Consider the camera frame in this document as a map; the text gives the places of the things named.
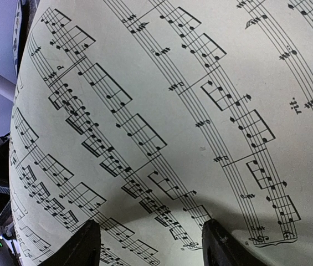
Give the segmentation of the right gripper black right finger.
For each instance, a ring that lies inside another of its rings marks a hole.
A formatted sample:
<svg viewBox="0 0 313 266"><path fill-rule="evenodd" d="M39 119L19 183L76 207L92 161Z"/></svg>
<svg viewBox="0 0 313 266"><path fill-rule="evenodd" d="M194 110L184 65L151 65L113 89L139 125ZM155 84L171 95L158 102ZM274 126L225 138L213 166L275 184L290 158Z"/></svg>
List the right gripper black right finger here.
<svg viewBox="0 0 313 266"><path fill-rule="evenodd" d="M264 265L215 219L203 225L202 251L205 266Z"/></svg>

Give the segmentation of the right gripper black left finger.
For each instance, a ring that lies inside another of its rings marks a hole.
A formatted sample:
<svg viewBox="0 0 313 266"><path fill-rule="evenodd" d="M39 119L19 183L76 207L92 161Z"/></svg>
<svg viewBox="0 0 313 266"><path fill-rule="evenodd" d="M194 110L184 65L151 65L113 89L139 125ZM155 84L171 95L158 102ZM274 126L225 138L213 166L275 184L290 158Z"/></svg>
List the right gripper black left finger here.
<svg viewBox="0 0 313 266"><path fill-rule="evenodd" d="M85 266L100 264L101 229L94 220L87 220L79 230L41 265Z"/></svg>

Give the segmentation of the yellow sheet music page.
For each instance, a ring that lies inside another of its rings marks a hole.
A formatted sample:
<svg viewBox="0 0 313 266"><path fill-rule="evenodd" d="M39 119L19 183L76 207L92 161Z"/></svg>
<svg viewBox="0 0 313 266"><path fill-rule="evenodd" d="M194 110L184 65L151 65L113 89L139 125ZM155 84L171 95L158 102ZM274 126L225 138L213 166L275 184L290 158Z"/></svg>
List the yellow sheet music page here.
<svg viewBox="0 0 313 266"><path fill-rule="evenodd" d="M89 219L102 265L202 265L212 218L313 265L313 1L40 1L9 152L24 265Z"/></svg>

